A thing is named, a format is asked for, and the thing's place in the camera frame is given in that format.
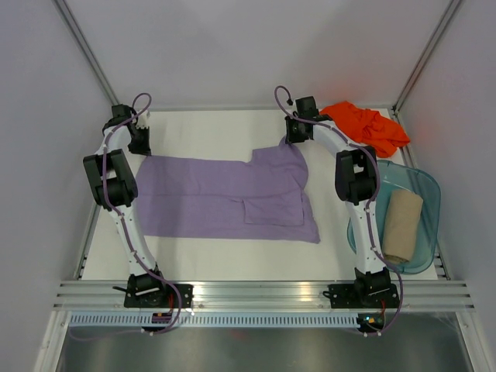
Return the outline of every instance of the white wall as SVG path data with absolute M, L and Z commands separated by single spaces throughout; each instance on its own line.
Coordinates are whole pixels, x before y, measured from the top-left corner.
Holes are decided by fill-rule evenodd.
M 33 368 L 91 194 L 82 158 L 110 107 L 50 0 L 0 12 L 0 370 Z
M 449 0 L 67 2 L 116 94 L 169 109 L 275 107 L 278 84 L 392 105 Z
M 401 111 L 443 191 L 440 238 L 496 350 L 496 2 L 463 4 Z

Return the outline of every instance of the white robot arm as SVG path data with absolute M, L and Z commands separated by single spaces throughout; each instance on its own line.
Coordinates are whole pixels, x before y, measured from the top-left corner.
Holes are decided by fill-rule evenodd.
M 334 157 L 342 151 L 354 151 L 357 150 L 356 147 L 351 145 L 359 146 L 359 143 L 353 142 L 348 139 L 348 143 L 343 141 L 343 138 L 333 131 L 332 128 L 336 128 L 336 124 L 331 120 L 323 121 L 322 124 L 327 124 L 331 127 L 328 129 L 324 126 L 315 126 L 313 129 L 313 140 L 317 143 L 323 145 Z M 351 223 L 353 226 L 353 233 L 355 236 L 356 244 L 356 268 L 360 273 L 377 273 L 384 269 L 385 265 L 382 261 L 378 260 L 374 251 L 370 248 L 370 237 L 367 224 L 367 207 L 366 204 L 368 199 L 358 201 L 358 205 L 353 204 L 351 201 L 345 201 L 346 208 L 350 214 Z M 374 241 L 377 242 L 377 248 L 379 249 L 379 233 L 377 231 L 377 223 L 375 219 L 375 201 L 371 201 L 368 209 L 371 215 L 371 225 L 372 234 L 374 236 Z
M 91 193 L 113 218 L 129 261 L 127 288 L 114 289 L 126 293 L 127 308 L 190 308 L 191 296 L 183 294 L 191 293 L 192 286 L 164 279 L 148 249 L 136 212 L 138 187 L 123 149 L 151 155 L 150 130 L 143 125 L 145 120 L 136 121 L 138 114 L 129 106 L 112 106 L 112 114 L 103 128 L 102 145 L 94 155 L 83 159 L 83 165 Z
M 378 169 L 373 147 L 363 146 L 342 133 L 327 115 L 320 115 L 313 97 L 295 101 L 292 114 L 282 107 L 277 96 L 284 89 L 293 105 L 289 91 L 279 86 L 275 98 L 286 116 L 286 143 L 314 140 L 336 158 L 335 186 L 339 198 L 350 214 L 356 242 L 356 280 L 353 284 L 331 284 L 333 308 L 375 308 L 385 301 L 389 308 L 398 306 L 398 293 L 386 261 L 381 256 L 375 216 L 378 193 Z

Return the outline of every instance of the rolled towel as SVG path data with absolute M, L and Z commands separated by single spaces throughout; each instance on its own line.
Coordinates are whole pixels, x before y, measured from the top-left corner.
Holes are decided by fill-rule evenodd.
M 413 258 L 423 200 L 408 190 L 394 190 L 387 207 L 382 252 L 393 264 Z

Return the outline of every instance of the translucent blue bin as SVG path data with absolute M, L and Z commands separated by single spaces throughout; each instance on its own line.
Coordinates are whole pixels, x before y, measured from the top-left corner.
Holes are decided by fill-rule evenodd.
M 377 165 L 381 176 L 381 189 L 377 196 L 376 218 L 381 246 L 391 192 L 402 188 L 415 192 L 424 199 L 413 258 L 410 262 L 395 265 L 403 274 L 421 273 L 432 264 L 436 251 L 439 207 L 441 205 L 439 185 L 434 178 L 418 169 L 404 167 L 387 160 L 379 160 Z M 348 223 L 348 243 L 353 252 L 356 252 L 351 220 Z

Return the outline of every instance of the metal floor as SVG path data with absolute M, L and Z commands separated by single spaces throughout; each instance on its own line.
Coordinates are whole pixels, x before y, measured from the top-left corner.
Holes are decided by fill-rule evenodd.
M 404 314 L 381 338 L 346 329 L 183 328 L 78 342 L 66 338 L 58 371 L 472 371 L 451 315 Z M 103 336 L 116 327 L 77 327 Z

